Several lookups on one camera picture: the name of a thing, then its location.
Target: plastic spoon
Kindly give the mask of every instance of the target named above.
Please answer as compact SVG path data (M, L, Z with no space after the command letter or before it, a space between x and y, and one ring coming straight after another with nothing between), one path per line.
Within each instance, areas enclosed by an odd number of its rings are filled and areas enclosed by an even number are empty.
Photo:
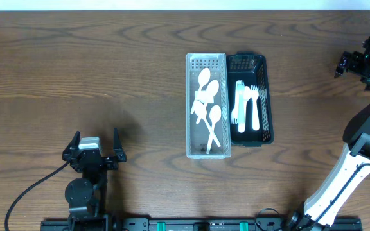
M202 90L199 93L196 90L195 95L196 95L196 100L199 100L202 103L207 103L207 102L208 103L213 103L213 98L207 96L206 90Z
M240 133L245 131L247 117L247 103L250 99L251 99L251 89L248 86L245 86L245 91L243 92L243 122L238 123L238 132Z
M207 98L213 98L216 93L218 93L219 90L219 82L218 80L212 80L211 83L208 84L206 87L206 97ZM204 103L204 108L206 108L206 105L208 104L208 100Z
M219 105L214 105L209 112L209 118L212 123L212 131L215 131L215 124L221 119L221 108ZM212 146L212 134L209 135L208 146L206 148L206 154L209 154Z
M209 79L211 78L211 71L209 68L204 68L198 76L198 83L199 83L199 89L198 89L198 94L202 90L203 86L205 86L208 82ZM197 100L197 94L195 95L195 99L193 100L192 108L191 108L191 114L195 111L195 102Z
M243 81L238 81L238 132L242 133L245 131L245 129L242 130L243 126L242 124L245 124L245 114L243 113L243 94L245 93L245 84Z
M206 121L206 108L204 108L204 105L199 101L195 102L195 112L197 113L197 115L199 117L201 117L201 119L203 119L205 121L206 127L208 128L210 134L213 136L213 140L215 141L216 145L218 147L221 147L221 144L219 143L218 137L216 137L216 135L212 131L212 128L209 125L208 121Z
M260 129L260 118L258 116L258 106L256 105L256 101L260 96L258 92L258 86L252 85L251 86L251 98L252 98L252 129L258 131Z

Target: plastic fork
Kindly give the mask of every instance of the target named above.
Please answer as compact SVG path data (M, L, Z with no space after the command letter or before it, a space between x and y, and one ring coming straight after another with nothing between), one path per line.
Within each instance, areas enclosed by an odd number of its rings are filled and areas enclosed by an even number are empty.
M251 98L252 98L252 129L258 131L260 129L260 118L258 116L258 106L256 101L259 97L259 89L258 86L252 85L251 86Z
M238 80L235 83L235 106L232 109L231 112L231 124L237 124L238 123L238 109L239 109L239 86L244 86L244 83L242 80Z

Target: green connector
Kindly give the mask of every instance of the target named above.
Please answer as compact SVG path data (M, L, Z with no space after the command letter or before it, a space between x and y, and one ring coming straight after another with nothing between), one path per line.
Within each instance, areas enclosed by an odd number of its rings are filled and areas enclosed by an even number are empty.
M165 222L157 222L157 231L165 231Z
M248 222L239 223L240 231L249 231Z

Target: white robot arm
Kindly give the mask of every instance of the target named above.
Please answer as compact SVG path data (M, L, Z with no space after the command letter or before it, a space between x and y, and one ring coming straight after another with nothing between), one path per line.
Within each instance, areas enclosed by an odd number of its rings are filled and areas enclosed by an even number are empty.
M366 66L370 65L370 48L368 53L364 54ZM342 58L340 65L349 66L348 61ZM357 72L359 75L362 73L366 72L360 69ZM339 161L319 189L303 205L303 216L322 227L332 226L341 206L370 173L370 105L352 118L345 129L343 139L345 145Z

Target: white wall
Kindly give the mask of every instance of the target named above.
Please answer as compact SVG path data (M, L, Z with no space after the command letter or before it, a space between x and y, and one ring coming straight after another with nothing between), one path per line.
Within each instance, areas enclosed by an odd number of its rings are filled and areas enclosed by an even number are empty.
M370 10L370 0L0 0L0 10Z

